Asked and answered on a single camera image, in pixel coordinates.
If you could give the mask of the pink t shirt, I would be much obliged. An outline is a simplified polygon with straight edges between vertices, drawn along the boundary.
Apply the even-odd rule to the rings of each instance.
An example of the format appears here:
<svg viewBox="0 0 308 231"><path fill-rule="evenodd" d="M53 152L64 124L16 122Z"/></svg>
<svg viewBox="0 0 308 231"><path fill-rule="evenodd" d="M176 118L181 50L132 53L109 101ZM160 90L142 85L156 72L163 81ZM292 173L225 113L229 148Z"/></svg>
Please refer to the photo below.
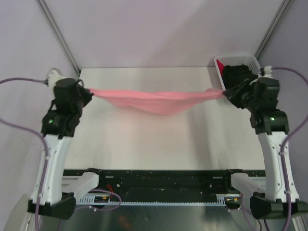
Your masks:
<svg viewBox="0 0 308 231"><path fill-rule="evenodd" d="M118 107L131 107L156 115L174 115L198 103L223 98L223 91L204 92L141 92L132 90L90 89L95 97Z"/></svg>

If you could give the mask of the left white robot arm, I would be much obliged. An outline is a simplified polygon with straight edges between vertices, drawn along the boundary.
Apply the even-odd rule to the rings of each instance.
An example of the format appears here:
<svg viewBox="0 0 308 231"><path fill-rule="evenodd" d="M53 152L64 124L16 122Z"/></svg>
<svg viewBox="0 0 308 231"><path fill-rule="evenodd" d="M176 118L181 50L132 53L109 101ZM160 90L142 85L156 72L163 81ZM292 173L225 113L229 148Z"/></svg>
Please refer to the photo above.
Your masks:
<svg viewBox="0 0 308 231"><path fill-rule="evenodd" d="M43 150L35 189L28 201L28 212L36 216L68 220L77 201L92 189L102 192L106 180L95 172L63 180L66 156L83 108L93 93L82 80L63 78L52 88L54 99L42 119Z"/></svg>

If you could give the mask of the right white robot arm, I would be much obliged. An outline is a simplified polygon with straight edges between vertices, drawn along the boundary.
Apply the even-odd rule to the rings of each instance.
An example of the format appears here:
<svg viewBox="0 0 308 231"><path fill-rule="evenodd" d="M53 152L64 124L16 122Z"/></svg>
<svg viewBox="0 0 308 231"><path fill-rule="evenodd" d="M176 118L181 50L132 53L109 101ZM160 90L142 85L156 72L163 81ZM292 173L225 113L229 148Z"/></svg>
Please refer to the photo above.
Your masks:
<svg viewBox="0 0 308 231"><path fill-rule="evenodd" d="M288 119L285 112L277 109L279 91L278 80L260 77L254 81L246 79L223 92L231 104L251 113L250 124L261 145L266 176L264 189L244 173L223 179L222 188L227 193L238 190L248 196L256 219L294 218L308 211L308 204L300 200L293 181Z"/></svg>

